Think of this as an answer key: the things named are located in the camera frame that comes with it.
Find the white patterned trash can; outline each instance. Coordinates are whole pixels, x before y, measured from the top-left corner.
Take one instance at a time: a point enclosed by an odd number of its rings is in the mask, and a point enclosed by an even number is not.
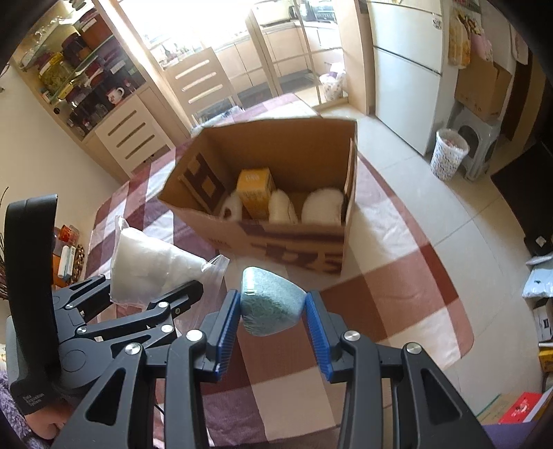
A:
[[[449,181],[467,154],[467,141],[457,131],[440,129],[436,133],[436,146],[430,162],[430,170],[442,181]]]
[[[319,77],[326,101],[333,101],[343,97],[343,79],[344,76],[338,75],[334,78],[330,74],[324,74]]]

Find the checkered tablecloth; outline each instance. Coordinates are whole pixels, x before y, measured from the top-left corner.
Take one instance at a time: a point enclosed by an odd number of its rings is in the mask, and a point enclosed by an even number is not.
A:
[[[229,121],[314,114],[294,95],[285,95]],[[186,148],[184,144],[144,168],[98,210],[86,276],[109,273],[118,215],[147,235],[207,260],[217,254],[156,199]],[[219,296],[203,298],[184,314],[186,326],[194,328],[207,313],[218,310],[226,290],[239,289],[243,268],[257,265],[304,290],[320,290],[329,311],[342,315],[349,328],[376,342],[401,347],[417,341],[441,368],[466,354],[474,337],[444,266],[393,190],[361,155],[359,162],[356,205],[339,277],[229,255],[231,264]],[[240,327],[227,374],[219,384],[203,384],[202,392],[213,442],[237,445],[338,426],[345,386],[323,380],[301,322],[263,338],[252,337]],[[383,406],[389,404],[390,395],[385,393]]]

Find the light blue object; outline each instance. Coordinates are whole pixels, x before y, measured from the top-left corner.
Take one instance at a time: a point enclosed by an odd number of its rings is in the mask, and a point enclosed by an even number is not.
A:
[[[244,327],[256,337],[295,325],[305,306],[306,293],[297,285],[257,267],[242,274],[240,308]]]

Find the white refrigerator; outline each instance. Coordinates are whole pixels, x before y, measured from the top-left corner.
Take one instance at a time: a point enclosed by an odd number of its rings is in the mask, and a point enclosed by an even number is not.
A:
[[[376,115],[422,155],[434,147],[455,102],[457,69],[447,64],[449,1],[368,2]]]

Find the mug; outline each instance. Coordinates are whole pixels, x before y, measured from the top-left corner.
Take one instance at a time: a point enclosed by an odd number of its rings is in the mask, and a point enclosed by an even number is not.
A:
[[[114,87],[106,95],[109,102],[116,105],[123,99],[125,89],[122,87]]]

